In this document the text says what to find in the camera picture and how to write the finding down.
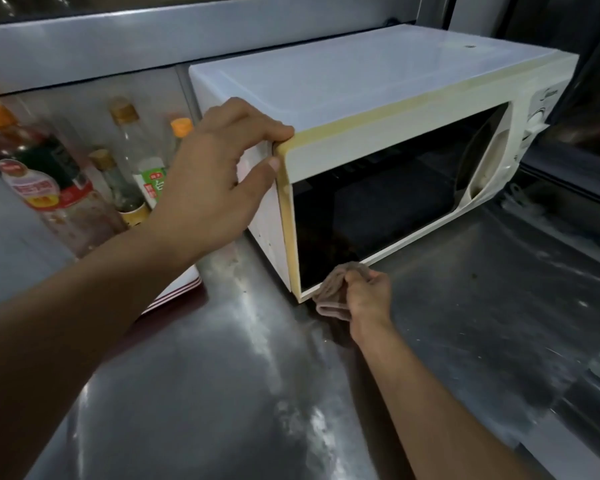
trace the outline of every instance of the hand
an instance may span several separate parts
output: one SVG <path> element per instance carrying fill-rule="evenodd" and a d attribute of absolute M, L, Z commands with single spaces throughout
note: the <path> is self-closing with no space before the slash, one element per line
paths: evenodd
<path fill-rule="evenodd" d="M 293 135 L 291 126 L 239 98 L 210 108 L 182 142 L 160 201 L 142 226 L 149 224 L 183 266 L 234 241 L 251 222 L 280 168 L 280 161 L 269 157 L 236 184 L 240 157 L 263 140 L 284 141 Z"/>
<path fill-rule="evenodd" d="M 347 282 L 347 305 L 351 311 L 351 337 L 359 346 L 374 330 L 393 329 L 389 276 L 373 270 L 369 274 L 369 282 L 355 270 L 348 271 L 344 276 Z"/>

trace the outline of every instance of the cleaning cloth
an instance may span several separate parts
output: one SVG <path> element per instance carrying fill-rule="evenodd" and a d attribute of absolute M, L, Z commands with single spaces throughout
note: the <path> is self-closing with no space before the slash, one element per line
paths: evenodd
<path fill-rule="evenodd" d="M 350 269 L 359 272 L 366 281 L 371 280 L 369 268 L 364 264 L 352 261 L 337 265 L 313 295 L 315 309 L 320 315 L 351 321 L 347 306 L 347 282 L 344 280 L 344 275 Z"/>

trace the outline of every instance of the microwave top surface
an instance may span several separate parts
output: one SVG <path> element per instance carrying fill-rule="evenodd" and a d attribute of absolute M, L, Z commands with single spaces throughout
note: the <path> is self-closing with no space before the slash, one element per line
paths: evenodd
<path fill-rule="evenodd" d="M 397 25 L 193 64 L 189 74 L 199 99 L 238 96 L 302 131 L 554 52 Z"/>

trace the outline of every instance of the person's left arm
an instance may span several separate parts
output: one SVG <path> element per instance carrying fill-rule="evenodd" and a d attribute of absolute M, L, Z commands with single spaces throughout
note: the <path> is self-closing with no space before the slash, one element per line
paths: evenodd
<path fill-rule="evenodd" d="M 106 351 L 197 259 L 242 233 L 280 162 L 236 185 L 249 147 L 293 128 L 231 99 L 180 148 L 160 203 L 142 225 L 0 304 L 0 478 L 32 466 Z"/>

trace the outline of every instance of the person's right arm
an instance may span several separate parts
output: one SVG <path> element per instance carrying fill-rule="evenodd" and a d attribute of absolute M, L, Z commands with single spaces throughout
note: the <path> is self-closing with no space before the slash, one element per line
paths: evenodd
<path fill-rule="evenodd" d="M 390 320 L 391 283 L 372 271 L 365 282 L 347 273 L 351 336 L 391 414 L 418 480 L 520 480 L 529 475 L 512 450 L 494 437 L 427 370 Z"/>

